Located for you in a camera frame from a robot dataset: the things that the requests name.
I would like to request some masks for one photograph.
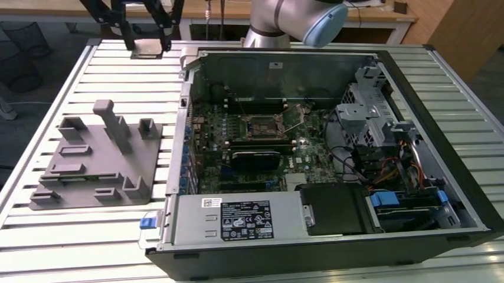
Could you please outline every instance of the wooden desk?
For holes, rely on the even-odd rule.
[[[251,4],[227,1],[227,24],[249,25]],[[184,20],[181,22],[182,40],[192,40],[192,24],[205,23],[207,2],[204,0],[186,0],[184,7]],[[220,1],[212,4],[212,24],[220,24]],[[145,9],[130,9],[128,18],[132,23],[152,24],[153,19]],[[2,21],[38,21],[38,22],[94,22],[80,0],[0,0]],[[384,7],[363,8],[360,13],[355,9],[350,13],[346,23],[347,28],[384,28],[394,32],[388,39],[390,44],[400,44],[410,29],[416,22],[415,14],[398,14],[386,11]]]

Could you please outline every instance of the motherboard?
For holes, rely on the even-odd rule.
[[[251,106],[236,107],[241,114],[232,114],[229,104],[193,108],[199,193],[279,192],[336,182],[324,141],[328,111],[311,101],[285,101],[279,113],[248,114]]]

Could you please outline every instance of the orange wire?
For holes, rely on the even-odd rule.
[[[423,184],[424,170],[422,169],[419,164],[412,162],[411,165],[418,169],[420,188],[424,189],[424,184]]]
[[[398,159],[398,157],[386,158],[384,163],[382,163],[382,172],[380,172],[380,175],[384,175],[387,162],[390,160],[395,160],[395,159]]]

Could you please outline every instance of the floor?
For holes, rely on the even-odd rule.
[[[86,46],[88,39],[100,37],[100,26],[97,24],[80,24],[77,34],[69,33],[65,24],[42,23],[41,28],[53,48],[53,54],[49,57],[35,60],[45,83],[39,89],[25,94],[15,94],[0,85],[2,96],[10,103],[53,102]],[[6,39],[6,35],[0,34],[0,40]],[[504,52],[498,51],[471,81],[470,86],[501,121],[504,121],[503,77]],[[13,106],[19,113],[19,118],[14,121],[5,121],[0,118],[0,168],[2,166],[17,165],[50,108],[50,104],[14,104]],[[10,174],[10,170],[0,169],[0,187]]]

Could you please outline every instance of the cable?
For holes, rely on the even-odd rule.
[[[360,28],[363,27],[363,17],[362,17],[362,8],[371,8],[371,5],[368,6],[356,6],[352,2],[348,2],[355,8],[358,8],[358,13],[360,15]]]
[[[3,170],[14,170],[15,167],[11,166],[11,165],[0,165],[0,169],[3,169]]]
[[[380,174],[383,175],[386,173],[386,165],[387,165],[387,162],[391,161],[391,160],[395,160],[398,159],[398,157],[390,157],[384,160],[384,163],[382,164],[382,172]]]
[[[224,11],[227,6],[227,0],[221,0],[221,31],[220,31],[220,40],[224,40]]]
[[[419,184],[420,184],[420,188],[424,189],[424,171],[422,169],[422,167],[415,164],[414,162],[411,163],[411,165],[418,169],[418,175],[419,175]]]
[[[207,18],[207,36],[205,36],[205,38],[209,41],[209,29],[211,29],[211,18],[212,18],[212,0],[207,0],[205,18]]]
[[[49,105],[51,105],[53,102],[30,101],[30,102],[13,102],[13,103],[9,103],[9,105],[15,105],[15,104],[49,104]]]
[[[324,127],[324,144],[326,144],[326,147],[328,149],[328,152],[330,154],[344,164],[344,167],[347,166],[351,171],[355,173],[355,175],[358,176],[358,178],[364,182],[364,183],[370,183],[370,180],[366,176],[363,176],[362,172],[359,172],[359,170],[346,162],[346,160],[343,160],[335,153],[334,151],[331,150],[331,147],[328,145],[328,138],[327,138],[327,131],[328,131],[328,125],[330,125],[330,121],[331,121],[331,116],[335,114],[335,109],[331,111],[330,113],[330,116],[328,116],[328,122],[326,123],[326,127]]]

